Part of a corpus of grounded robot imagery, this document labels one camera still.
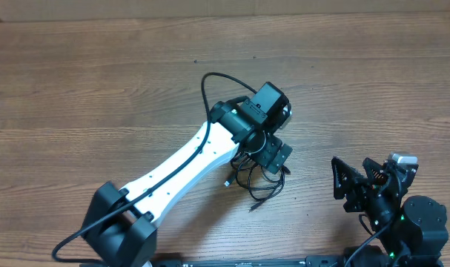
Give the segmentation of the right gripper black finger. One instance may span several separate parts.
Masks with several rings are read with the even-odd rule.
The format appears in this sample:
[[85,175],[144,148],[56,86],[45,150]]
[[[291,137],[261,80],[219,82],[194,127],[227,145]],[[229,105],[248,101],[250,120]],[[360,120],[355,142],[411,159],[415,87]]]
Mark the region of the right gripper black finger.
[[366,183],[369,185],[385,185],[388,182],[386,167],[386,163],[381,165],[368,157],[365,158],[363,168],[367,176]]
[[355,168],[346,164],[338,157],[331,160],[334,175],[334,198],[341,200],[344,197],[362,199],[365,195],[365,177]]

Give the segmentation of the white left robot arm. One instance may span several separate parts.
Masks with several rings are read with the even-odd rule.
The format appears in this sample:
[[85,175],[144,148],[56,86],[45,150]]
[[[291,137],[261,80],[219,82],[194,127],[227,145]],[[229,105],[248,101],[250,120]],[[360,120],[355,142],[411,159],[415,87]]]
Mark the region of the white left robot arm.
[[252,97],[217,102],[193,139],[161,165],[122,188],[106,182],[95,192],[83,239],[103,265],[147,266],[165,215],[209,172],[236,156],[272,174],[284,171],[292,149],[274,134],[290,117],[288,97],[270,82]]

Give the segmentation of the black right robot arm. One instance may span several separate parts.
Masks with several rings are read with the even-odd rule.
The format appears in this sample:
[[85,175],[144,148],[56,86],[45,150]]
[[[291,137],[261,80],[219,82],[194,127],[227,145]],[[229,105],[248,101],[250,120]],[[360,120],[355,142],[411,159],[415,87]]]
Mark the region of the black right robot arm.
[[334,198],[343,208],[366,218],[369,238],[346,248],[342,266],[441,266],[441,251],[449,239],[447,209],[430,197],[408,197],[416,177],[416,156],[393,152],[384,163],[363,160],[365,170],[338,157],[331,160]]

